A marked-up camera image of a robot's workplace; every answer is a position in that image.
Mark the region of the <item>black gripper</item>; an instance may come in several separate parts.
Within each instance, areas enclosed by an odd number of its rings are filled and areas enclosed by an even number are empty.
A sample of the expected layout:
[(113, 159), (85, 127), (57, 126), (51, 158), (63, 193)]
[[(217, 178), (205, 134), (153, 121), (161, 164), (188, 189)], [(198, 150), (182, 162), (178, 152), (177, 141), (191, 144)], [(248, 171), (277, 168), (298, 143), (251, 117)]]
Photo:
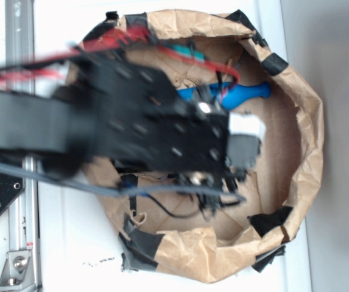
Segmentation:
[(208, 87), (184, 99), (157, 68), (96, 54), (75, 62), (71, 83), (94, 104), (94, 156), (120, 169), (178, 177), (180, 192), (217, 193), (244, 180), (260, 153), (262, 120), (231, 113)]

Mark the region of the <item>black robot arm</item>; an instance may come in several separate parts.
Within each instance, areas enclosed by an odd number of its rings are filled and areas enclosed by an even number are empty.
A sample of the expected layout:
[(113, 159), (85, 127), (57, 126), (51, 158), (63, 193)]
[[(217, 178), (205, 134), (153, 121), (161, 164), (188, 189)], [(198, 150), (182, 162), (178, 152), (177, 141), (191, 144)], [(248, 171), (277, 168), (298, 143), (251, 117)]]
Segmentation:
[(80, 60), (80, 77), (50, 98), (0, 91), (0, 173), (105, 196), (139, 195), (136, 187), (98, 187), (72, 177), (108, 158), (116, 168), (163, 172), (194, 182), (243, 179), (255, 165), (266, 126), (231, 113), (212, 97), (183, 97), (152, 67), (102, 58)]

